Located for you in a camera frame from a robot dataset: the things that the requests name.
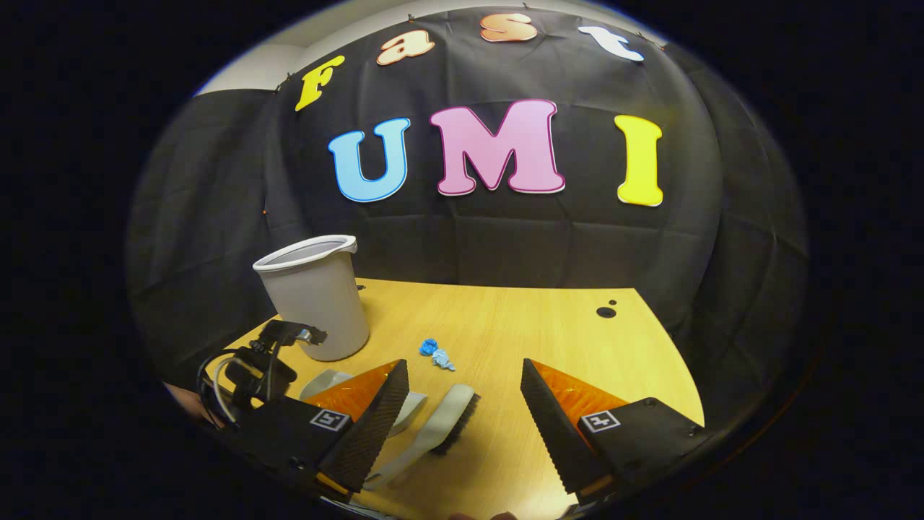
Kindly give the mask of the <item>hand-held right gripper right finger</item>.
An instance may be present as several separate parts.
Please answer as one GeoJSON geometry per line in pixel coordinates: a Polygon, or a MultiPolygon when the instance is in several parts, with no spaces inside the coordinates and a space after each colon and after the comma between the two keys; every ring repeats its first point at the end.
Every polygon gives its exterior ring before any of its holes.
{"type": "Polygon", "coordinates": [[[659,399],[628,402],[529,358],[520,390],[565,491],[581,506],[644,493],[712,438],[659,399]]]}

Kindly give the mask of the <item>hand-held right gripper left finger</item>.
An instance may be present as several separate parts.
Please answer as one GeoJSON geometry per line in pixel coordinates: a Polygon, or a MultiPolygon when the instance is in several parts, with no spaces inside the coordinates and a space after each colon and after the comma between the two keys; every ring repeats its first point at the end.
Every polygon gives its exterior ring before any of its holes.
{"type": "Polygon", "coordinates": [[[409,394],[407,362],[386,363],[363,414],[271,399],[217,432],[218,441],[286,488],[310,497],[348,501],[359,493],[409,394]]]}

